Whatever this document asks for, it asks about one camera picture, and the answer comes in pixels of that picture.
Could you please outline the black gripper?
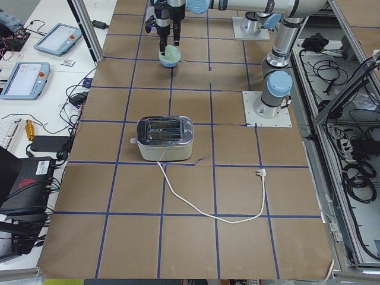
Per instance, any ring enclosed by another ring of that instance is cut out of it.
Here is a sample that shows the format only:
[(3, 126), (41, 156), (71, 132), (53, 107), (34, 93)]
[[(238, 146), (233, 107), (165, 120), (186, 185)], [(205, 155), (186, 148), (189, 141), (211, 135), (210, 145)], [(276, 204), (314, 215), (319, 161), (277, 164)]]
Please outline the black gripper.
[(186, 1), (150, 1), (150, 7), (154, 8), (153, 15), (147, 16), (145, 30), (150, 33), (156, 28), (160, 36), (160, 54), (166, 54), (167, 36), (170, 29), (173, 30), (173, 42), (175, 46), (180, 45), (181, 21), (185, 18)]

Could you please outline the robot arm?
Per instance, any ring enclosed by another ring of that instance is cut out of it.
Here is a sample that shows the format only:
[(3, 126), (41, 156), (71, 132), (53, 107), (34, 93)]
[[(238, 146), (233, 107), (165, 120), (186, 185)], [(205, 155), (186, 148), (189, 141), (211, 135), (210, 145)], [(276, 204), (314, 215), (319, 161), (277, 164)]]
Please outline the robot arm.
[(304, 21), (304, 17), (282, 18), (272, 50), (262, 62), (263, 89), (254, 103), (255, 113), (262, 118), (278, 116), (283, 100), (290, 94), (293, 79), (286, 68)]
[(219, 11), (236, 10), (262, 14), (281, 14), (284, 18), (304, 19), (316, 13), (324, 1), (151, 1), (154, 14), (145, 22), (147, 33), (155, 28), (160, 37), (159, 52), (165, 55), (167, 38), (173, 33), (173, 42), (179, 46), (181, 21), (188, 8), (194, 14), (202, 14), (208, 9)]

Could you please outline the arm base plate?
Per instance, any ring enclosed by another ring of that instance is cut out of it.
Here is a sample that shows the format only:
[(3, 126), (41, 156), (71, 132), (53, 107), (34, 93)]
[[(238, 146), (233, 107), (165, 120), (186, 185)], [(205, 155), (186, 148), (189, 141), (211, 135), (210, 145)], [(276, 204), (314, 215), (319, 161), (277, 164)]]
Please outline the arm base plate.
[(232, 23), (236, 40), (270, 41), (268, 29), (262, 28), (261, 23), (256, 20), (249, 20), (245, 17), (233, 17)]
[(247, 126), (291, 128), (289, 110), (286, 107), (286, 99), (281, 105), (268, 107), (261, 100), (261, 91), (243, 91), (243, 106)]

